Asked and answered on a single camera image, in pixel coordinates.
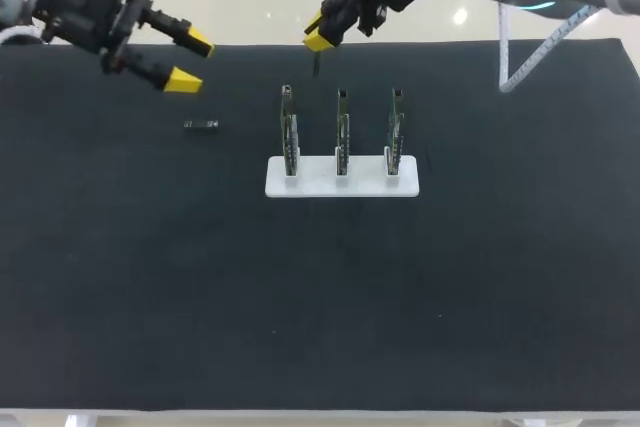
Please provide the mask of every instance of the cable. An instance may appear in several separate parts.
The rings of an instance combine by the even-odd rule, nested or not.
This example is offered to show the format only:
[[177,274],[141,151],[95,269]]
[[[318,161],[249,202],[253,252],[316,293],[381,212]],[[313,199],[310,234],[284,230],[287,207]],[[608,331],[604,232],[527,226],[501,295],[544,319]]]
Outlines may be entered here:
[[0,32],[0,45],[14,37],[35,37],[40,39],[42,30],[35,25],[14,25]]
[[511,92],[536,68],[536,66],[551,52],[567,35],[582,24],[589,17],[600,10],[599,7],[585,6],[558,27],[540,47],[529,57],[515,74],[509,78],[509,24],[507,6],[498,4],[498,21],[500,24],[500,76],[498,85],[503,93]]

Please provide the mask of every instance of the white holder base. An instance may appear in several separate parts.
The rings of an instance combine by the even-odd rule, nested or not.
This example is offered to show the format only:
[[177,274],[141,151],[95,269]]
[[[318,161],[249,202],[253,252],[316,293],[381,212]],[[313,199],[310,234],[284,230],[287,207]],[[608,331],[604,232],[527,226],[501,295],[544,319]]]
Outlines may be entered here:
[[403,155],[398,175],[388,175],[386,149],[385,155],[350,156],[346,176],[336,174],[335,156],[300,156],[295,176],[286,175],[284,157],[271,157],[265,193],[272,198],[417,197],[416,158]]

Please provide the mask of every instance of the floor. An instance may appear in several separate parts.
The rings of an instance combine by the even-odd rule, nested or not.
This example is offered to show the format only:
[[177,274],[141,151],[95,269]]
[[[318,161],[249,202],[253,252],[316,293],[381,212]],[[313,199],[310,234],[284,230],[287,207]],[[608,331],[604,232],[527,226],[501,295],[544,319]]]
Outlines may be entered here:
[[[155,0],[156,8],[184,17],[217,44],[299,44],[305,23],[317,12],[322,0]],[[543,38],[558,25],[531,13],[512,9],[513,38]],[[614,16],[608,12],[581,26],[573,38],[621,38],[636,66],[640,66],[640,19]],[[373,37],[373,42],[445,42],[496,39],[497,7],[488,0],[418,0],[402,14],[391,13],[387,23]],[[164,43],[167,39],[157,32],[142,30],[135,42]],[[367,41],[359,32],[346,36],[347,42]],[[19,420],[27,427],[64,425],[65,415],[22,413]],[[213,422],[179,417],[102,419],[100,427],[146,426],[209,426],[229,425],[371,425],[372,422],[338,421],[258,421]],[[391,422],[373,422],[389,425]],[[397,425],[442,425],[444,427],[499,427],[498,422],[438,423],[406,421]]]

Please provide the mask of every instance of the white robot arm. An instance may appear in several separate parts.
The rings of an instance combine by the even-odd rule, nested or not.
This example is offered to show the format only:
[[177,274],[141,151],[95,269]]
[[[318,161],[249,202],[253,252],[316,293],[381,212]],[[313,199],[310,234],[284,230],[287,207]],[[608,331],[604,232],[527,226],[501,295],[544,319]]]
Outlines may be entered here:
[[[213,45],[190,22],[152,5],[151,0],[0,0],[0,41],[12,30],[38,33],[45,42],[58,37],[98,55],[105,73],[127,69],[158,90],[196,93],[200,79],[177,67],[148,62],[128,45],[134,29],[148,24],[197,55],[213,52]],[[44,23],[41,32],[29,27],[33,19]]]

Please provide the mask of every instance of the black mat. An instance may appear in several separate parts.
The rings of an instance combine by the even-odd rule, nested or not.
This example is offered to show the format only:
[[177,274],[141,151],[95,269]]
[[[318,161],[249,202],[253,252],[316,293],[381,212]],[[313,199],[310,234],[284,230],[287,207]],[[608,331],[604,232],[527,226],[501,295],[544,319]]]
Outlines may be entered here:
[[[512,49],[522,59],[533,43]],[[201,98],[64,47],[0,56],[0,407],[640,410],[640,83],[568,42],[513,95],[497,45],[220,47]],[[279,87],[304,154],[407,98],[404,200],[270,200]],[[186,119],[220,120],[189,137]]]

